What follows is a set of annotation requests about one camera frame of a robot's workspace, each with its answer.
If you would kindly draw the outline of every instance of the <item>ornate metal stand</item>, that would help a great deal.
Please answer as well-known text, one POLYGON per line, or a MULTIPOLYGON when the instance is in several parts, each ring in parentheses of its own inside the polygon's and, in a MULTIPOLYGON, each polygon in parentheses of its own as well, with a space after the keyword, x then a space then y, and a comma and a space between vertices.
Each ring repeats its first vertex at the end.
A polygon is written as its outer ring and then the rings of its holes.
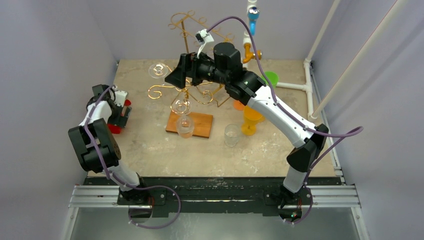
MULTIPOLYGON (((186 30, 186 27, 185 27, 185 21, 187 22, 187 21, 189 21, 189 20, 192 20, 192 21, 194 21, 195 23, 198 23, 200 26, 202 26, 202 27, 199 27, 199 29, 207 29, 208 28, 208 26, 207 25, 205 25, 205 23, 206 23, 206 21, 207 21, 207 19, 205 18, 205 17, 200 17, 199 19, 196 19, 196 18, 194 18, 194 15, 195 15, 195 11, 193 11, 193 10, 190 10, 190 11, 188 11, 187 13, 185 13, 185 12, 178 12, 178 13, 175 13, 174 15, 172 15, 171 16, 171 19, 170 19, 170 21, 171 21, 171 23, 170 24, 168 24, 168 27, 172 30, 172 29, 176 29, 176 28, 178 28, 178 29, 180 29, 181 30, 181 33, 180 33, 180 36, 182 36, 183 38, 184 38, 184 44, 185 44, 185 50, 187 51, 187 53, 190 53, 190 50, 189 50, 189 44, 188 44, 188 37, 191 37, 191 38, 193 38, 194 39, 194 42, 193 42, 193 45, 195 46, 195 47, 199 47, 199 43, 198 43, 198 41, 196 40, 196 37, 195 37, 195 34, 193 34, 193 33, 191 33, 191 32, 189 32, 189 31, 187 31, 186 30)), ((212 32, 215 34, 215 35, 217 35, 219 38, 221 38, 222 39, 222 41, 223 42, 230 42, 230 43, 232 43, 233 42, 233 39, 234 39, 234 35, 232 34, 232 33, 228 33, 228 34, 226 34, 226 35, 223 35, 222 33, 220 33, 220 30, 221 30, 221 28, 220 27, 216 27, 216 28, 214 28, 214 29, 212 29, 212 32)), ((210 49, 209 49, 209 51, 208 51, 208 55, 213 55, 213 52, 212 52, 212 50, 213 50, 213 47, 211 47, 210 49)), ((198 102, 198 103, 200 103, 200 104, 209 104, 209 103, 211 103, 211 102, 216 102, 216 106, 219 108, 222 104, 224 104, 228 99, 230 99, 230 97, 227 97, 225 100, 223 100, 223 101, 221 101, 221 102, 219 102, 215 97, 214 97, 214 95, 219 91, 219 90, 221 90, 223 87, 224 87, 224 85, 222 85, 222 84, 220 84, 216 89, 214 89, 214 90, 212 90, 212 91, 209 91, 209 90, 204 90, 204 91, 202 91, 202 90, 200 90, 199 88, 198 88, 198 86, 195 86, 195 88, 196 88, 196 90, 200 93, 200 94, 202 94, 202 96, 203 96, 203 98, 205 98, 206 96, 209 96, 209 98, 210 98, 210 100, 208 100, 208 101, 200 101, 200 100, 198 100, 198 99, 196 99, 190 92, 189 92, 189 89, 191 88, 191 83, 190 83, 190 81, 188 80, 188 79, 186 79, 186 82, 187 82, 187 84, 186 84, 186 87, 185 88, 183 88, 183 89, 179 89, 179 88, 176 88, 176 87, 174 87, 174 86, 166 86, 166 85, 153 85, 153 86, 151 86, 149 89, 148 89, 148 96, 149 96, 149 98, 151 98, 151 99, 158 99, 158 98, 160 98, 161 96, 162 96, 162 92, 160 91, 160 90, 153 90, 154 88, 167 88, 167 89, 172 89, 172 88, 175 88, 179 93, 178 93, 178 95, 175 97, 175 99, 172 101, 172 102, 174 102, 177 98, 178 98, 178 96, 181 94, 181 93, 185 93, 185 97, 186 98, 188 98, 189 96, 190 97, 192 97, 196 102, 198 102), (151 95, 151 91, 153 92, 153 93, 155 93, 155 94, 158 94, 158 96, 152 96, 151 95)), ((208 85, 208 84, 212 84, 212 82, 205 82, 205 83, 202 83, 202 84, 200 84, 200 85, 208 85)))

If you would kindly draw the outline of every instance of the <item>green bowl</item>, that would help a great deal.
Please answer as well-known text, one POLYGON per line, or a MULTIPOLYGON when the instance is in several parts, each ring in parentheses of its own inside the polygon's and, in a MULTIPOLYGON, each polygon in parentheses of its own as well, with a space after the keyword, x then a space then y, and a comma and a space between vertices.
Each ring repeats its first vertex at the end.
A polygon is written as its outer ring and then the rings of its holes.
MULTIPOLYGON (((271 81, 272 87, 276 88, 277 83, 279 81, 279 77, 278 77, 277 73, 275 73, 273 71, 266 71, 266 72, 264 72, 264 74, 268 77, 269 81, 271 81)), ((264 76, 261 76, 261 78, 265 81, 266 85, 268 85, 268 81, 265 80, 264 76)))

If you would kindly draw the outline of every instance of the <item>cable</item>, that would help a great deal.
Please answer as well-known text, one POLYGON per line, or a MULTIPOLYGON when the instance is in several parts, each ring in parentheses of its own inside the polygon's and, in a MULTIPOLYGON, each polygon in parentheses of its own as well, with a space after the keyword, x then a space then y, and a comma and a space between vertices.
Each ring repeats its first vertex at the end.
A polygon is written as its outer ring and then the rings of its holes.
POLYGON ((120 184, 125 185, 126 187, 130 187, 130 188, 132 188, 132 189, 134 189, 134 190, 145 191, 145 190, 157 189, 157 188, 164 188, 164 189, 168 189, 169 191, 171 191, 171 192, 175 195, 176 199, 178 200, 178 210, 177 210, 177 212, 176 212, 175 216, 174 216, 174 217, 173 217, 170 221, 168 221, 168 222, 167 222, 167 223, 165 223, 165 224, 162 224, 162 225, 159 225, 159 226, 146 226, 146 225, 142 225, 142 224, 139 224, 139 223, 134 222, 134 221, 131 219, 131 215, 130 215, 130 213, 128 213, 129 223, 131 223, 131 224, 133 224, 133 225, 135 225, 135 226, 137 226, 137 227, 144 228, 144 229, 162 229, 162 228, 165 228, 165 227, 168 227, 169 225, 171 225, 171 224, 172 224, 173 222, 175 222, 175 220, 177 220, 177 218, 180 216, 180 213, 181 213, 181 199, 180 199, 180 196, 178 196, 177 192, 175 192, 175 191, 174 191, 174 189, 172 189, 172 188, 170 188, 170 187, 168 187, 168 186, 162 186, 162 185, 157 185, 157 186, 148 186, 148 187, 137 187, 137 186, 132 186, 132 185, 128 185, 128 184, 126 184, 124 181, 122 181, 121 179, 119 179, 119 177, 115 176, 113 173, 112 173, 112 176, 113 176, 113 178, 115 178, 115 179, 116 179, 116 181, 118 181, 120 184))
MULTIPOLYGON (((89 121, 91 120, 91 117, 92 117, 92 115, 94 113, 94 110, 96 109, 97 105, 102 101, 102 99, 105 96, 105 94, 109 90, 111 90, 112 88, 114 88, 114 87, 115 87, 115 85, 111 85, 106 90, 104 90, 104 92, 102 92, 102 94, 97 99, 97 101, 95 102, 94 106, 91 108, 90 112, 88 113, 88 117, 86 118, 85 123, 84 123, 85 133, 88 135, 88 138, 90 138, 91 144, 93 144, 93 146, 94 146, 94 149, 95 149, 95 151, 96 151, 96 153, 98 155, 98 158, 100 159, 101 166, 103 167, 104 173, 106 175, 106 179, 108 179, 108 180, 111 179, 111 173, 109 172, 109 169, 106 166, 105 160, 103 159, 103 155, 100 152, 99 146, 97 145, 97 142, 96 142, 93 134, 89 130, 89 121)), ((171 219, 169 222, 165 223, 165 224, 162 224, 162 225, 159 225, 159 226, 145 226, 145 225, 141 225, 141 224, 138 224, 138 223, 134 222, 131 219, 130 213, 128 212, 129 223, 134 224, 135 226, 140 227, 140 228, 144 228, 144 229, 161 229, 161 228, 165 228, 165 227, 171 225, 173 222, 175 222, 175 220, 177 220, 177 218, 178 218, 178 216, 180 215, 180 212, 181 212, 181 200, 180 200, 180 196, 178 196, 178 194, 172 188, 170 188, 168 186, 162 186, 162 185, 148 186, 148 187, 137 187, 137 186, 132 186, 132 185, 127 184, 126 182, 124 182, 123 180, 121 180, 119 177, 117 177, 116 175, 114 175, 113 172, 112 172, 112 177, 116 181, 118 181, 120 184, 122 184, 122 185, 124 185, 126 187, 129 187, 129 188, 132 188, 134 190, 145 191, 145 190, 156 189, 156 188, 165 188, 165 189, 168 189, 169 191, 171 191, 176 196, 176 199, 178 200, 178 211, 176 212, 175 217, 173 219, 171 219)))
MULTIPOLYGON (((213 24, 211 27, 209 27, 207 30, 206 30, 206 32, 210 32, 212 29, 214 29, 216 26, 218 26, 219 24, 221 24, 222 22, 224 22, 224 21, 226 21, 226 20, 229 20, 229 19, 235 19, 235 20, 238 20, 240 23, 242 23, 243 24, 243 26, 244 26, 244 28, 246 29, 246 31, 247 31, 247 33, 249 34, 249 37, 250 37, 250 40, 251 40, 251 43, 252 43, 252 47, 253 47, 253 52, 254 53, 256 53, 257 52, 257 49, 256 49, 256 45, 255 45, 255 41, 254 41, 254 39, 253 39, 253 36, 252 36, 252 33, 251 33, 251 31, 250 31, 250 29, 249 29, 249 27, 246 25, 246 23, 241 19, 241 18, 239 18, 239 17, 237 17, 237 16, 228 16, 228 17, 225 17, 225 18, 223 18, 223 19, 221 19, 221 20, 219 20, 218 22, 216 22, 215 24, 213 24)), ((308 172, 306 173, 306 176, 305 176, 305 179, 304 179, 304 184, 303 184, 303 187, 304 188, 306 188, 306 190, 309 192, 309 195, 310 195, 310 204, 309 204, 309 208, 308 208, 308 210, 306 211, 306 213, 305 213, 305 215, 303 215, 302 216, 302 218, 300 218, 299 220, 296 220, 296 221, 292 221, 291 222, 291 224, 298 224, 298 223, 300 223, 301 221, 303 221, 308 215, 309 215, 309 213, 311 212, 311 209, 312 209, 312 205, 313 205, 313 203, 314 203, 314 201, 313 201, 313 196, 312 196, 312 193, 311 193, 311 190, 306 186, 306 184, 307 184, 307 180, 308 180, 308 177, 309 177, 309 175, 311 174, 311 171, 312 171, 312 169, 318 164, 318 162, 319 161, 321 161, 322 159, 323 159, 323 157, 326 155, 326 154, 328 154, 337 144, 339 144, 341 141, 343 141, 343 139, 345 139, 345 138, 348 138, 348 137, 352 137, 352 136, 355 136, 355 135, 357 135, 357 134, 359 134, 360 132, 362 132, 363 130, 364 130, 364 127, 363 126, 358 126, 358 127, 356 127, 356 128, 354 128, 354 129, 352 129, 352 130, 350 130, 348 133, 346 133, 346 134, 331 134, 331 133, 325 133, 325 132, 320 132, 320 131, 317 131, 317 130, 315 130, 315 129, 312 129, 312 128, 309 128, 308 126, 306 126, 303 122, 301 122, 299 119, 297 119, 295 116, 293 116, 289 111, 287 111, 278 101, 277 101, 277 96, 276 96, 276 93, 275 93, 275 90, 274 90, 274 88, 272 87, 272 84, 271 84, 271 81, 268 79, 268 77, 265 75, 265 73, 264 73, 264 70, 262 69, 262 66, 261 66, 261 62, 259 61, 259 58, 258 57, 256 57, 255 58, 256 59, 256 62, 257 62, 257 66, 259 67, 259 71, 260 71, 260 73, 262 74, 262 76, 265 78, 265 80, 268 82, 268 86, 269 86, 269 88, 271 89, 271 96, 272 96, 272 99, 274 100, 274 103, 278 106, 278 108, 279 109, 281 109, 281 111, 283 111, 287 116, 289 116, 293 121, 295 121, 297 124, 299 124, 303 129, 305 129, 305 130, 308 130, 309 132, 311 132, 311 133, 314 133, 314 134, 318 134, 318 135, 321 135, 321 136, 324 136, 324 137, 331 137, 331 138, 339 138, 333 145, 331 145, 326 151, 324 151, 324 153, 323 154, 321 154, 321 156, 319 156, 312 164, 311 164, 311 166, 310 166, 310 168, 309 168, 309 170, 308 170, 308 172)))
MULTIPOLYGON (((252 36, 252 33, 251 33, 251 31, 250 31, 250 29, 249 29, 249 27, 247 26, 247 24, 241 19, 241 18, 239 18, 238 16, 228 16, 228 17, 225 17, 225 18, 223 18, 223 19, 221 19, 221 20, 219 20, 218 22, 216 22, 215 24, 213 24, 210 28, 208 28, 207 30, 206 30, 206 32, 210 32, 212 29, 214 29, 216 26, 218 26, 219 24, 221 24, 222 22, 224 22, 224 21, 226 21, 226 20, 229 20, 229 19, 235 19, 235 20, 238 20, 239 22, 241 22, 242 24, 243 24, 243 26, 246 28, 246 31, 247 31, 247 33, 249 34, 249 37, 250 37, 250 40, 251 40, 251 43, 252 43, 252 47, 253 47, 253 51, 254 51, 254 53, 256 53, 257 52, 257 49, 256 49, 256 45, 255 45, 255 41, 253 40, 253 36, 252 36)), ((278 106, 278 108, 279 109, 281 109, 281 111, 283 111, 287 116, 289 116, 293 121, 295 121, 297 124, 299 124, 302 128, 304 128, 304 129, 306 129, 306 130, 308 130, 309 132, 311 132, 311 133, 314 133, 314 134, 318 134, 318 135, 321 135, 321 136, 325 136, 325 137, 332 137, 332 138, 347 138, 347 137, 352 137, 352 136, 355 136, 355 135, 357 135, 357 134, 359 134, 360 132, 362 132, 362 130, 364 129, 364 127, 362 127, 362 126, 359 126, 359 127, 356 127, 355 129, 354 129, 354 131, 353 132, 351 132, 351 133, 346 133, 346 134, 330 134, 330 133, 325 133, 325 132, 320 132, 320 131, 317 131, 317 130, 315 130, 315 129, 312 129, 312 128, 309 128, 308 126, 306 126, 302 121, 300 121, 299 119, 297 119, 295 116, 293 116, 289 111, 287 111, 278 101, 277 101, 277 96, 276 96, 276 93, 275 93, 275 91, 274 91, 274 88, 272 87, 272 85, 271 85, 271 81, 268 79, 268 77, 265 75, 265 73, 264 73, 264 70, 262 69, 262 66, 261 66, 261 62, 259 61, 259 58, 258 57, 255 57, 255 59, 256 59, 256 62, 257 62, 257 66, 259 67, 259 71, 260 71, 260 73, 262 74, 262 76, 265 78, 265 80, 268 82, 268 86, 269 86, 269 88, 271 89, 271 96, 272 96, 272 99, 274 100, 274 103, 278 106)))

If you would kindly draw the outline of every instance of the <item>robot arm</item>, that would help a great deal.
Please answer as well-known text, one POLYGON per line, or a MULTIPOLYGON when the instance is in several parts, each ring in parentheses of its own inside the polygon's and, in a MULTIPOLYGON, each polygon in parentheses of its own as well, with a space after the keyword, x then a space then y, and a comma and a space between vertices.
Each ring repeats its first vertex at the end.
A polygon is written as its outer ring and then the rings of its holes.
MULTIPOLYGON (((215 45, 213 57, 212 59, 203 52, 181 54, 178 66, 165 77, 165 82, 181 89, 186 86, 186 77, 191 78, 193 86, 203 81, 223 84, 230 97, 258 111, 273 123, 294 146, 287 156, 290 168, 283 183, 286 195, 294 199, 304 184, 312 162, 323 149, 326 138, 307 131, 275 105, 270 87, 254 72, 243 68, 240 52, 232 43, 221 42, 215 45)), ((328 133, 325 125, 315 126, 279 98, 277 101, 309 128, 314 127, 319 132, 328 133)))
POLYGON ((127 185, 144 187, 144 183, 140 183, 140 176, 124 162, 120 161, 121 151, 109 129, 109 125, 120 128, 125 127, 131 111, 130 107, 124 106, 128 93, 112 89, 113 96, 108 92, 95 107, 101 93, 108 87, 107 85, 93 86, 94 97, 87 103, 87 114, 84 120, 78 126, 69 129, 68 135, 81 167, 87 172, 105 173, 99 160, 99 155, 84 129, 84 125, 88 119, 89 132, 98 142, 98 148, 107 170, 113 173, 110 175, 110 179, 119 186, 120 194, 127 200, 133 197, 143 198, 144 196, 141 195, 148 193, 133 190, 122 184, 123 181, 127 185), (90 112, 94 107, 94 112, 90 116, 90 112))

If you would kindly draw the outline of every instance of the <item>blue faucet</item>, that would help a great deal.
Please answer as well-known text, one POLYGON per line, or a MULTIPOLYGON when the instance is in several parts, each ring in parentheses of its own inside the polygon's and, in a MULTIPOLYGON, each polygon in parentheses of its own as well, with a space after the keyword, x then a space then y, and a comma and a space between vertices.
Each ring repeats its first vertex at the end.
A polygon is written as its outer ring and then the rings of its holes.
POLYGON ((249 27, 252 36, 255 35, 256 20, 259 18, 259 8, 252 6, 247 10, 247 17, 249 18, 249 27))

